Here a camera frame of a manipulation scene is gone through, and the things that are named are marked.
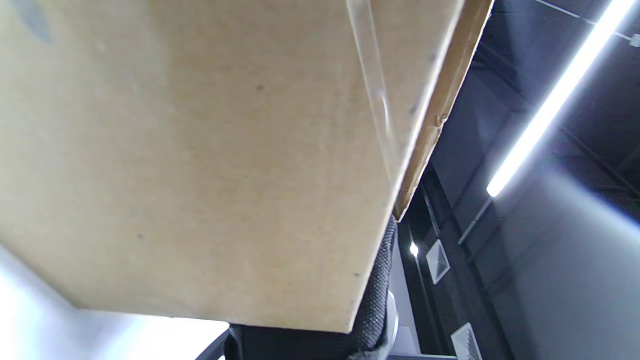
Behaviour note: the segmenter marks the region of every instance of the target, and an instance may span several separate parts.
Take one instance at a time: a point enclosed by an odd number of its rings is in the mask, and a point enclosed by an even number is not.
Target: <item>cardboard edge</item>
[[[438,52],[438,57],[439,59],[437,61],[440,62],[440,67],[439,69],[436,70],[435,73],[431,73],[429,75],[429,80],[427,81],[428,86],[426,86],[425,89],[423,89],[423,91],[425,91],[425,97],[426,99],[430,99],[431,96],[433,96],[433,92],[435,91],[436,88],[436,83],[439,81],[440,79],[440,73],[443,69],[443,63],[445,61],[445,57],[447,56],[447,52],[449,51],[449,46],[451,44],[451,41],[453,39],[453,36],[455,34],[456,28],[458,26],[458,22],[460,21],[460,15],[462,13],[462,9],[465,5],[465,1],[466,0],[455,0],[455,12],[453,13],[452,16],[452,21],[448,24],[448,27],[446,29],[446,32],[443,33],[442,38],[445,39],[445,41],[443,41],[442,44],[440,44],[440,49]],[[426,101],[427,104],[422,104],[422,109],[420,109],[420,114],[422,113],[426,113],[426,108],[428,107],[428,101]],[[422,117],[420,119],[420,116],[416,116],[415,119],[418,122],[419,126],[415,126],[415,129],[413,129],[413,131],[411,131],[411,134],[409,135],[409,140],[408,143],[409,144],[413,144],[413,147],[409,147],[409,149],[406,150],[406,153],[408,153],[410,156],[409,157],[403,157],[403,162],[401,164],[401,169],[404,169],[404,172],[400,175],[398,174],[398,176],[394,179],[394,182],[392,184],[392,193],[402,193],[402,185],[404,182],[404,178],[406,177],[406,173],[408,171],[408,169],[410,168],[410,160],[413,158],[413,153],[416,151],[415,148],[415,144],[417,143],[420,133],[422,132],[422,128],[424,127],[424,117]],[[404,213],[404,210],[401,208],[398,208],[398,201],[397,201],[397,197],[394,199],[393,197],[389,197],[388,199],[388,203],[387,203],[387,214],[391,213],[394,218],[399,221],[398,216],[396,215],[397,213]],[[378,230],[378,234],[379,237],[378,238],[382,238],[383,234],[385,233],[385,229],[387,228],[387,222],[381,222],[380,224],[380,229]],[[373,265],[374,262],[376,260],[376,255],[378,253],[378,250],[376,248],[375,252],[372,254],[372,256],[369,258],[369,263],[367,264],[367,269],[368,269],[368,273],[367,273],[367,278],[369,278],[369,276],[371,276],[371,270],[373,269]],[[362,286],[360,287],[359,291],[358,291],[358,295],[357,295],[357,304],[360,304],[362,301],[362,297],[364,296],[364,292],[366,290],[366,286],[367,283],[363,283]],[[349,319],[349,322],[347,324],[347,328],[346,329],[337,329],[335,331],[337,332],[341,332],[341,333],[349,333],[353,330],[353,325],[355,323],[355,319],[357,316],[357,311],[353,311],[351,313],[351,318]]]
[[[402,220],[467,75],[493,0],[465,0],[394,206]]]

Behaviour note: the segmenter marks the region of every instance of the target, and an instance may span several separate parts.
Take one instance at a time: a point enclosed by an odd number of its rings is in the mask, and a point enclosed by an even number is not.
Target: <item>ceiling light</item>
[[[414,243],[411,243],[411,246],[409,246],[409,251],[413,254],[413,256],[418,256],[418,247],[415,246]]]
[[[538,113],[533,117],[524,133],[518,139],[507,158],[504,160],[496,174],[486,187],[486,191],[492,197],[498,196],[507,185],[513,174],[522,165],[524,159],[533,150],[538,140],[545,133],[549,124],[569,98],[569,95],[580,82],[589,66],[607,43],[607,40],[616,31],[616,28],[625,17],[636,0],[612,0],[600,21],[595,25],[591,34],[575,55],[569,67],[551,91],[547,100],[542,104]]]

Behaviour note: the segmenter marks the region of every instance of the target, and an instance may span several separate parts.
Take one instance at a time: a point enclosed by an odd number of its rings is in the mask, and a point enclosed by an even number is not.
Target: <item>dark spot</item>
[[[415,112],[418,110],[418,105],[420,105],[421,103],[421,99],[422,99],[422,94],[424,93],[425,90],[425,84],[422,84],[422,91],[420,91],[420,95],[418,96],[418,99],[416,99],[416,101],[413,103],[413,106],[409,109],[409,115],[413,115],[415,114]]]
[[[10,0],[23,23],[31,33],[41,41],[50,44],[53,41],[49,25],[35,0]]]

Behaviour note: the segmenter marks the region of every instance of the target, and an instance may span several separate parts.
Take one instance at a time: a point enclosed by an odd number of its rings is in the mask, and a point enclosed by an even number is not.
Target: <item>clear packing tape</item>
[[[389,187],[391,193],[396,194],[400,186],[402,161],[389,110],[371,1],[346,0],[346,3]],[[394,209],[398,211],[395,201],[394,204]]]

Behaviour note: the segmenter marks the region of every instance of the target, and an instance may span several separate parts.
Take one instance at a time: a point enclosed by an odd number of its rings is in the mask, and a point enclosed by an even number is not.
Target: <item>cardboard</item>
[[[372,5],[404,169],[461,1]],[[77,307],[351,329],[404,171],[344,1],[5,1],[0,24],[5,247]]]
[[[442,127],[449,118],[492,6],[493,0],[465,1],[397,196],[394,216],[398,221],[411,203]]]

